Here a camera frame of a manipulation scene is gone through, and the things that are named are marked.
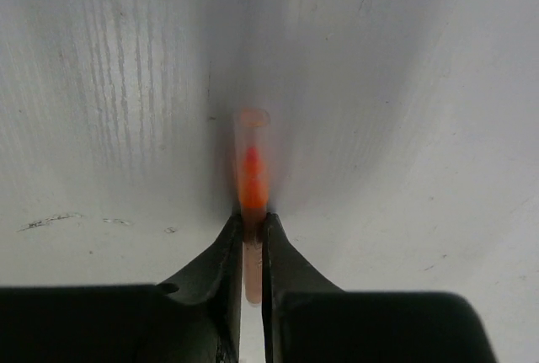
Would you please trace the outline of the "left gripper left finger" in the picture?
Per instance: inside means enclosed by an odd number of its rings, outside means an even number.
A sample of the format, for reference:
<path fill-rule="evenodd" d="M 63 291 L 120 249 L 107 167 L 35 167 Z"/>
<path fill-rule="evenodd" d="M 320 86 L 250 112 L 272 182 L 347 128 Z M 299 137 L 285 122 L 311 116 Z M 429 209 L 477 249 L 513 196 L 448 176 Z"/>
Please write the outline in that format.
<path fill-rule="evenodd" d="M 157 362 L 238 362 L 242 220 L 230 216 L 216 240 L 158 287 Z"/>

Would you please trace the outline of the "orange highlighter pen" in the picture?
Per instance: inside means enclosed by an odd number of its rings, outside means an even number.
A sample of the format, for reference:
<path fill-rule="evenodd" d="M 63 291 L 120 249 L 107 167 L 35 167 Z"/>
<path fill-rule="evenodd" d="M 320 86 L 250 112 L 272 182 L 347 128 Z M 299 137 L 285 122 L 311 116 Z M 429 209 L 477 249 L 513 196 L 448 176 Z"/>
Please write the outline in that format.
<path fill-rule="evenodd" d="M 270 179 L 267 132 L 270 117 L 260 108 L 244 108 L 234 118 L 235 180 L 243 222 L 243 281 L 252 305 L 262 302 L 263 224 Z"/>

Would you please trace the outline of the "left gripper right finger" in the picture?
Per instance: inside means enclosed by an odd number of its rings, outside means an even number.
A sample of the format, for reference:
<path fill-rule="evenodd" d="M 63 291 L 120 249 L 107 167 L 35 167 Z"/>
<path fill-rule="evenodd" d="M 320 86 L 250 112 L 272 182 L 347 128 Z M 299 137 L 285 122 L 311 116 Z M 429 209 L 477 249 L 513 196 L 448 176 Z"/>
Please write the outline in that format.
<path fill-rule="evenodd" d="M 286 294 L 342 293 L 290 242 L 280 218 L 266 215 L 262 238 L 262 319 L 267 362 L 280 361 L 278 309 Z"/>

